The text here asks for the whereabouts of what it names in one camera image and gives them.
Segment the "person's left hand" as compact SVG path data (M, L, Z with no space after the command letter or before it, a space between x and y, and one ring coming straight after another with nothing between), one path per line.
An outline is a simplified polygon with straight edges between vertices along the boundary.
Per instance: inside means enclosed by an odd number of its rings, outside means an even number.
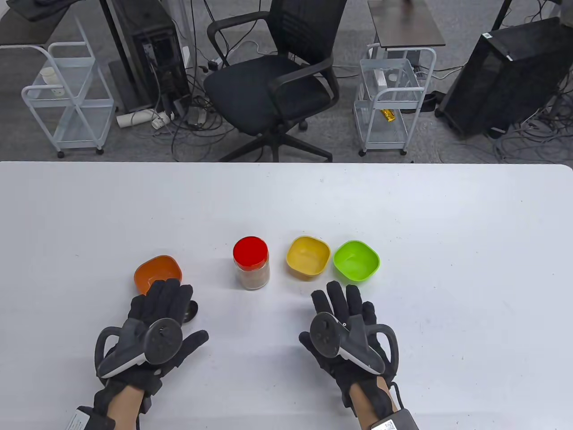
M205 330L184 336L182 326L198 311L193 288L177 279L157 280L131 301L120 327L107 327L98 336L94 364L104 386L132 386L153 396L162 378L203 346Z

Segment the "person's right hand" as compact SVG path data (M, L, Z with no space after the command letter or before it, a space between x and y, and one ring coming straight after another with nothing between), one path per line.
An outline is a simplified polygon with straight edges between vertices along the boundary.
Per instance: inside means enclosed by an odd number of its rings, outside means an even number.
M349 318L355 315L360 315L367 326L377 323L374 305L370 301L362 301L356 285L347 285L346 291L343 292L338 281L330 281L326 291L321 289L313 291L311 298L317 313L332 314L340 323L348 323ZM392 383L397 374L397 367L391 364L375 334L368 336L367 341L385 363L385 372L381 374L381 377L385 383ZM335 379L344 395L348 395L354 383L375 378L375 375L342 357L323 357L314 348L307 331L299 334L299 342L314 356L321 369Z

